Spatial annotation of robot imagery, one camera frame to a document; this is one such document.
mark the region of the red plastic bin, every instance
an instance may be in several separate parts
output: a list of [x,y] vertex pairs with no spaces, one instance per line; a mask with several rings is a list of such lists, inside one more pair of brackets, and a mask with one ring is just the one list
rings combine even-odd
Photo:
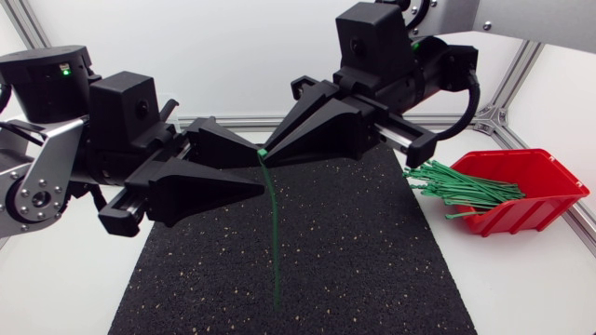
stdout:
[[[541,149],[472,152],[452,168],[470,176],[517,183],[526,197],[507,201],[485,214],[464,218],[474,234],[536,229],[542,232],[589,190],[567,168]],[[476,211],[456,206],[461,213]]]

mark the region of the speckled black mat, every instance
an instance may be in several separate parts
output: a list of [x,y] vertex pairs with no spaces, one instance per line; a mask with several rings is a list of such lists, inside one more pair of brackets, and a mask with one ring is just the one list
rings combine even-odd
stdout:
[[[271,170],[281,311],[273,311],[268,194],[156,224],[111,334],[473,334],[395,155]],[[259,168],[234,170],[262,180]]]

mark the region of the zip tie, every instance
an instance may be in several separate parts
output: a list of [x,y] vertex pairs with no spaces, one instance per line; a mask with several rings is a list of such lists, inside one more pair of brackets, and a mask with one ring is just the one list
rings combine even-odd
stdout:
[[481,214],[485,214],[485,211],[480,211],[480,212],[465,212],[465,213],[459,213],[459,214],[447,214],[445,215],[445,219],[451,220],[451,219],[455,219],[455,218],[461,218],[461,217],[465,217],[465,216],[470,216],[470,215],[481,215]]
[[264,164],[264,158],[268,152],[266,149],[259,149],[257,155],[259,156],[259,163],[263,169],[264,181],[267,184],[269,195],[271,195],[271,206],[273,208],[273,276],[275,280],[273,293],[273,308],[276,312],[279,311],[279,244],[278,244],[278,201],[276,200],[276,190],[273,188],[269,170]]

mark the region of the metal extrusion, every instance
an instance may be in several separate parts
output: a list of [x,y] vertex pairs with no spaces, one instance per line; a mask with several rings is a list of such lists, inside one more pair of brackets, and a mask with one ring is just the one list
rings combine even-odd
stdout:
[[0,4],[28,49],[51,47],[27,0],[0,0]]

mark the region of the bundle of green cable ties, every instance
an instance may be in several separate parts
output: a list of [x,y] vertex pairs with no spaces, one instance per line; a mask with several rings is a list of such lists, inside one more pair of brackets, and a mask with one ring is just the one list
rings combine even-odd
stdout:
[[428,161],[419,168],[405,168],[403,177],[425,181],[426,184],[410,187],[422,189],[422,195],[442,198],[445,205],[463,205],[478,209],[445,215],[447,219],[484,214],[487,212],[484,209],[492,209],[506,201],[525,197],[518,184],[468,176],[436,160]]

